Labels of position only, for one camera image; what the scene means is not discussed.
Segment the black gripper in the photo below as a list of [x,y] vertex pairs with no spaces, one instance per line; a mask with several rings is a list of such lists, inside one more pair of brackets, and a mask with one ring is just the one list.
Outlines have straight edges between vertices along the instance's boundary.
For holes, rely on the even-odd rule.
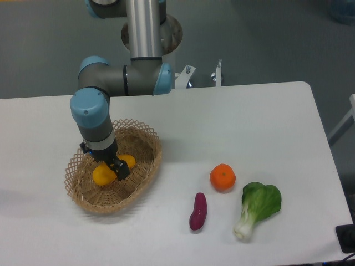
[[125,180],[130,175],[127,162],[119,159],[116,155],[118,151],[116,141],[113,141],[110,146],[103,150],[91,149],[85,142],[80,143],[79,146],[84,154],[89,154],[96,162],[103,161],[107,163],[119,181]]

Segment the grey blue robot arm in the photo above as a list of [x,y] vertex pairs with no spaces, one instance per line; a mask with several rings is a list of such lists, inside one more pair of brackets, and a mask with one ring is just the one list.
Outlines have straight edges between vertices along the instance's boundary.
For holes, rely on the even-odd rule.
[[160,29],[166,22],[165,1],[85,1],[95,18],[128,20],[130,64],[111,66],[99,56],[85,58],[78,74],[78,90],[70,110],[83,138],[80,148],[104,162],[119,180],[130,174],[118,159],[118,145],[109,114],[110,98],[168,94],[173,85],[171,66],[162,60]]

